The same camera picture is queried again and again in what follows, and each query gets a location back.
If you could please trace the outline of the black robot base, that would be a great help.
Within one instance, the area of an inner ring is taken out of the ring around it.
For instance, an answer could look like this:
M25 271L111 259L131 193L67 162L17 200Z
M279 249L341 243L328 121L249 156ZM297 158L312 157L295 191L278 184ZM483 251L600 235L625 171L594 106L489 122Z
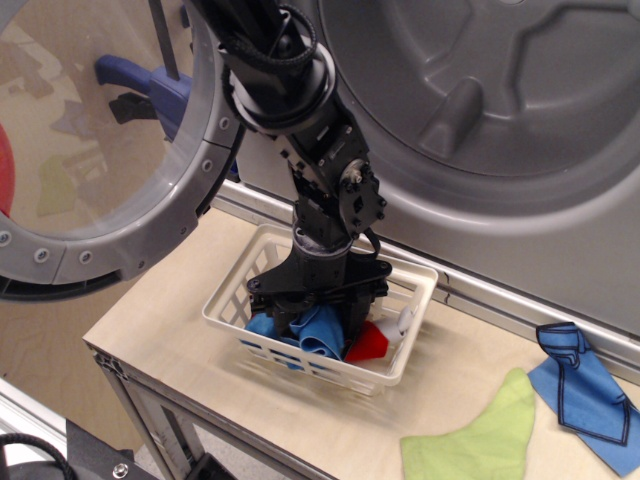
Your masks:
M71 436L63 454L51 442L22 432L1 434L2 479L156 479L140 467L131 452L115 450L106 443L71 423ZM34 460L10 465L6 448L23 445L45 455Z

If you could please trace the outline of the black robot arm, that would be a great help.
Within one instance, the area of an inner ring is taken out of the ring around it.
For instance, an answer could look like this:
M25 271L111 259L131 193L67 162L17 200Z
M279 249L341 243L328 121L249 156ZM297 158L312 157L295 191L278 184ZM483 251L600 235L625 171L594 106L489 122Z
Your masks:
M385 199L352 113L337 95L334 60L308 17L275 1L199 1L224 62L225 100L242 124L283 142L297 200L287 259L248 282L251 309L279 334L310 308L336 308L352 342L371 304L387 293L388 263L353 251Z

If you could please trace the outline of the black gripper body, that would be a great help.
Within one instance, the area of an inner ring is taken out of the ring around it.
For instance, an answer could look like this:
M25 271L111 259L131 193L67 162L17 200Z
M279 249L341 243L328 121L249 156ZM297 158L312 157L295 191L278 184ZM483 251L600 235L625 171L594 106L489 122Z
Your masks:
M346 251L321 257L291 250L279 265L247 282L251 310L299 313L316 304L368 306L387 294L391 264Z

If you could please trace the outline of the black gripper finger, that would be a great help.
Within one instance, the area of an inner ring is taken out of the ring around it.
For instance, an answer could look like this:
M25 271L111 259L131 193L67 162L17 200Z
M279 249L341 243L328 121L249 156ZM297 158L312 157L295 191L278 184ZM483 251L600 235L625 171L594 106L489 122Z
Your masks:
M353 341L366 320L370 305L370 296L356 296L349 298L341 307L342 328L344 339Z
M278 337L285 336L287 331L290 330L290 324L300 315L297 309L281 305L275 305L272 313L273 323Z

